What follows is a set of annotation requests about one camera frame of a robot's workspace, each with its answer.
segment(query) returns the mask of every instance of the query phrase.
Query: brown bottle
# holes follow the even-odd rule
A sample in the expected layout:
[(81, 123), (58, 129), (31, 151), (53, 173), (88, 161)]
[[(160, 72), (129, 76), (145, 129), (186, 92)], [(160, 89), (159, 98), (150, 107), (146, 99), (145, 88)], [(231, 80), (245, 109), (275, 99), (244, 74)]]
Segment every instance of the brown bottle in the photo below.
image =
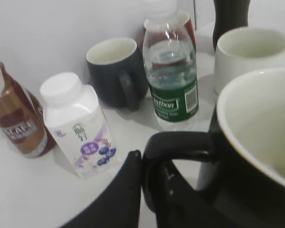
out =
[(54, 139), (44, 126), (39, 101), (6, 72), (2, 62), (0, 128), (25, 157), (38, 157), (55, 146)]

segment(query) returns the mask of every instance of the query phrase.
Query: white table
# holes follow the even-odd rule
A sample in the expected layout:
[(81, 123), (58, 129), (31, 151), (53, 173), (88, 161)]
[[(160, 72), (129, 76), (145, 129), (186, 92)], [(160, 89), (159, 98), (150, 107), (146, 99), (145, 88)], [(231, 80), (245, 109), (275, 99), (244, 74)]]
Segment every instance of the white table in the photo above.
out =
[[(285, 0), (251, 0), (249, 24), (270, 27), (285, 32)], [(197, 66), (200, 110), (192, 130), (206, 131), (209, 127), (213, 99), (214, 23), (196, 31)], [(160, 131), (152, 100), (148, 95), (138, 112), (104, 109), (117, 141), (126, 157), (131, 150), (144, 147), (151, 135)], [(0, 228), (56, 228), (86, 208), (110, 183), (120, 167), (83, 181), (60, 151), (50, 152), (38, 159), (17, 155), (8, 141), (0, 141)], [(190, 184), (196, 184), (200, 164), (193, 161), (175, 162)], [(141, 228), (155, 228), (155, 216), (141, 203)]]

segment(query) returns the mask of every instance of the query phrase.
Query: mug rim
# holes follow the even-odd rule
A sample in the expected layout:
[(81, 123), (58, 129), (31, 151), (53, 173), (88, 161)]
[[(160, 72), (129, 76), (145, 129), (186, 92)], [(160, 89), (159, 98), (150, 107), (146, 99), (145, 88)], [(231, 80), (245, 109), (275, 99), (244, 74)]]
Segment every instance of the mug rim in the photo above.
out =
[(231, 54), (229, 52), (227, 52), (224, 48), (222, 48), (221, 46), (221, 43), (223, 42), (223, 40), (230, 36), (230, 34), (232, 33), (239, 33), (243, 30), (246, 30), (246, 31), (265, 31), (265, 32), (273, 32), (273, 33), (276, 33), (282, 37), (285, 38), (285, 34), (283, 32), (280, 32), (276, 29), (269, 29), (269, 28), (250, 28), (250, 27), (239, 27), (239, 28), (234, 28), (232, 30), (229, 30), (227, 32), (225, 32), (219, 39), (218, 39), (218, 42), (217, 42), (217, 48), (226, 56), (228, 57), (232, 57), (232, 58), (237, 58), (237, 59), (245, 59), (245, 60), (257, 60), (257, 59), (269, 59), (269, 58), (272, 58), (272, 57), (276, 57), (278, 55), (281, 55), (282, 53), (285, 52), (285, 47), (277, 52), (277, 53), (274, 53), (272, 55), (269, 55), (269, 56), (263, 56), (263, 57), (243, 57), (243, 56), (239, 56), (239, 55), (235, 55), (235, 54)]
[[(91, 60), (91, 56), (90, 55), (92, 54), (92, 52), (95, 52), (98, 49), (107, 47), (108, 45), (112, 44), (113, 42), (119, 42), (119, 41), (124, 41), (124, 42), (131, 43), (131, 45), (132, 45), (131, 50), (129, 50), (125, 55), (120, 56), (119, 58), (116, 58), (116, 59), (111, 60), (111, 61), (93, 61), (93, 60)], [(94, 46), (92, 46), (88, 50), (88, 52), (86, 53), (85, 58), (86, 58), (88, 63), (94, 64), (94, 65), (99, 65), (99, 66), (105, 66), (105, 65), (118, 63), (118, 62), (121, 62), (121, 61), (127, 59), (128, 57), (130, 57), (136, 51), (136, 49), (137, 49), (137, 43), (132, 38), (128, 38), (128, 37), (110, 38), (110, 39), (103, 40), (103, 41), (95, 44)]]
[(240, 156), (242, 156), (247, 162), (249, 162), (252, 166), (261, 171), (267, 177), (271, 178), (276, 183), (279, 183), (280, 185), (285, 187), (285, 178), (283, 176), (279, 175), (278, 172), (275, 172), (274, 170), (264, 165), (240, 143), (240, 141), (233, 134), (231, 128), (227, 123), (226, 112), (225, 112), (225, 107), (229, 94), (235, 91), (239, 85), (243, 84), (246, 81), (254, 80), (257, 75), (268, 74), (273, 72), (275, 73), (285, 72), (285, 67), (275, 67), (275, 68), (267, 68), (267, 69), (251, 71), (237, 77), (236, 79), (228, 83), (227, 86), (224, 87), (224, 89), (221, 91), (221, 93), (218, 96), (217, 117), (218, 117), (218, 124), (224, 136), (227, 138), (228, 142), (231, 144), (234, 150)]

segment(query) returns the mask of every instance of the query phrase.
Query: green label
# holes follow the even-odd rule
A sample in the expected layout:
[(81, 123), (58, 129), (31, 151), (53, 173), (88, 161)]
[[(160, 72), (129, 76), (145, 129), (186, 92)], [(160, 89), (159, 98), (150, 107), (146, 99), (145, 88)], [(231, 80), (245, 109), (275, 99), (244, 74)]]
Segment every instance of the green label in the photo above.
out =
[(156, 115), (169, 122), (192, 117), (199, 109), (197, 80), (182, 88), (166, 90), (150, 85)]

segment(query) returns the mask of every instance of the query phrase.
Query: bottle cap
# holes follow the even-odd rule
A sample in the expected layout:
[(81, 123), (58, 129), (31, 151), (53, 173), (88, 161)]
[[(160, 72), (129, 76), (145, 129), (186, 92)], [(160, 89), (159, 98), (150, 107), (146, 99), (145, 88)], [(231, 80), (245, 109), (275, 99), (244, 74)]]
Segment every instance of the bottle cap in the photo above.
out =
[(176, 13), (177, 0), (143, 0), (148, 18), (163, 18)]
[(64, 72), (47, 79), (40, 88), (40, 93), (49, 105), (67, 103), (83, 91), (83, 85), (77, 74)]

